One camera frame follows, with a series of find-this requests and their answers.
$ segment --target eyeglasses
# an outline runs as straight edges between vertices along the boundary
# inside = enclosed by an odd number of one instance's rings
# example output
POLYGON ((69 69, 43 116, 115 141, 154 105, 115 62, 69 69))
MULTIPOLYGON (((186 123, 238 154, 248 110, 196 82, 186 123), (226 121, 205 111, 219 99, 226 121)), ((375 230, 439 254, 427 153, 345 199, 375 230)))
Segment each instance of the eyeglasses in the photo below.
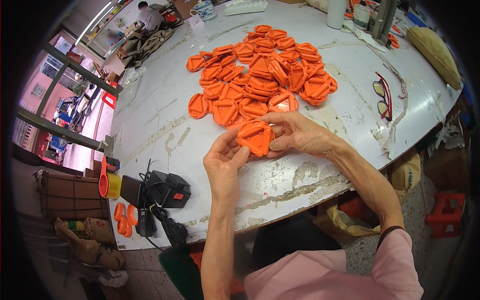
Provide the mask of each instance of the eyeglasses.
POLYGON ((375 72, 380 77, 380 81, 373 82, 373 89, 383 98, 382 101, 378 101, 377 108, 378 112, 382 115, 382 119, 386 118, 389 122, 392 121, 392 96, 390 95, 390 88, 388 88, 387 81, 378 73, 375 72))

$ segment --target red plastic stool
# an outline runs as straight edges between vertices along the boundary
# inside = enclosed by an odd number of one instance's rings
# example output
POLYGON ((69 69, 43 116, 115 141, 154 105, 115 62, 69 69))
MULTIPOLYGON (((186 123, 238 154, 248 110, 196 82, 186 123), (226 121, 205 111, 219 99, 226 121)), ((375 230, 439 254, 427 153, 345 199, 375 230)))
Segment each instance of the red plastic stool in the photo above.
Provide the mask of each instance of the red plastic stool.
MULTIPOLYGON (((113 81, 110 82, 109 84, 114 88, 117 88, 117 85, 118 85, 116 82, 113 82, 113 81)), ((112 109, 115 109, 115 102, 117 102, 117 97, 113 96, 112 94, 104 90, 102 92, 102 101, 105 102, 112 109)))
POLYGON ((462 233, 460 219, 465 204, 464 194, 438 192, 435 194, 437 203, 433 213, 425 216, 425 223, 433 229, 432 238, 451 238, 462 233), (450 200, 456 200, 455 207, 452 207, 450 200), (453 231, 447 232, 451 225, 453 231))

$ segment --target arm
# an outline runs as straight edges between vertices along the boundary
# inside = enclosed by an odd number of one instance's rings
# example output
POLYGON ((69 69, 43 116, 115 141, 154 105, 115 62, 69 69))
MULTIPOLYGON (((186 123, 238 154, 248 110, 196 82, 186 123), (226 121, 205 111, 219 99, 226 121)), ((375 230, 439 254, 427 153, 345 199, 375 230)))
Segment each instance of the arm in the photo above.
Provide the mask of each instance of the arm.
POLYGON ((391 226, 405 227, 400 203, 388 180, 343 139, 297 111, 272 112, 259 120, 274 124, 276 139, 270 143, 268 157, 296 148, 330 160, 377 214, 381 233, 391 226))
POLYGON ((212 190, 212 207, 202 256, 200 275, 204 298, 230 299, 233 274, 233 222, 240 198, 237 172, 248 159, 250 149, 236 142, 239 128, 219 136, 204 157, 212 190))

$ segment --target gray shirt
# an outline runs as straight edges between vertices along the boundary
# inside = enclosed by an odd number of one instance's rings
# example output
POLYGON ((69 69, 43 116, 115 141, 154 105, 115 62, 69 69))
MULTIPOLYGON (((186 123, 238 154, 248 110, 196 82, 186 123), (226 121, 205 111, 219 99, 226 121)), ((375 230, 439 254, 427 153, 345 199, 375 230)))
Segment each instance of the gray shirt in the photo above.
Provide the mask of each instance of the gray shirt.
POLYGON ((159 11, 154 10, 151 7, 147 7, 144 11, 138 14, 137 21, 145 25, 146 30, 154 30, 165 18, 159 11))

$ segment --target beige cushion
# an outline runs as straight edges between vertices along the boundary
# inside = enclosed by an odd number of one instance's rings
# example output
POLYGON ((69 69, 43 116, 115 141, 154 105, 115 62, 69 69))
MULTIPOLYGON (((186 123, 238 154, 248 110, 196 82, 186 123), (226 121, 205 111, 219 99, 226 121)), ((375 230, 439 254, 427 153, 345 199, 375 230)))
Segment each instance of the beige cushion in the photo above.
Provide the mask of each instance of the beige cushion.
POLYGON ((442 39, 428 27, 410 27, 407 39, 432 64, 452 88, 460 89, 460 74, 450 51, 442 39))

